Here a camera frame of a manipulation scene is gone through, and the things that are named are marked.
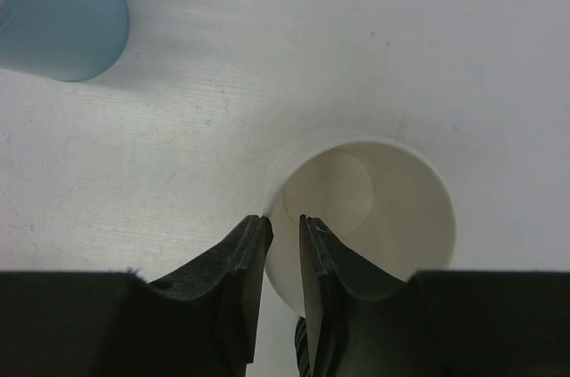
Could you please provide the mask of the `brown paper coffee cup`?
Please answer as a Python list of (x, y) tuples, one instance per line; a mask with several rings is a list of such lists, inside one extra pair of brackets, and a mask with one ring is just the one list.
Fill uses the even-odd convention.
[(444, 180), (395, 140), (342, 128), (294, 139), (270, 166), (264, 216), (273, 242), (265, 272), (281, 299), (305, 312), (299, 219), (317, 217), (350, 249), (401, 279), (445, 269), (457, 223)]

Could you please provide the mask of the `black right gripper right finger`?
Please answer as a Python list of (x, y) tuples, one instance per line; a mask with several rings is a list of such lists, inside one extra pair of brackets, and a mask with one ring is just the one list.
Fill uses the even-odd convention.
[(298, 358), (313, 376), (414, 376), (417, 290), (348, 248), (316, 217), (302, 216), (305, 316)]

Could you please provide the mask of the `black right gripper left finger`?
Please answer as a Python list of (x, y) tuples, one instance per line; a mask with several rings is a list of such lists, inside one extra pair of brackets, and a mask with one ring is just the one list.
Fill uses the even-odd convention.
[(161, 297), (166, 368), (175, 375), (245, 375), (254, 360), (272, 241), (267, 217), (244, 217), (218, 244), (149, 284)]

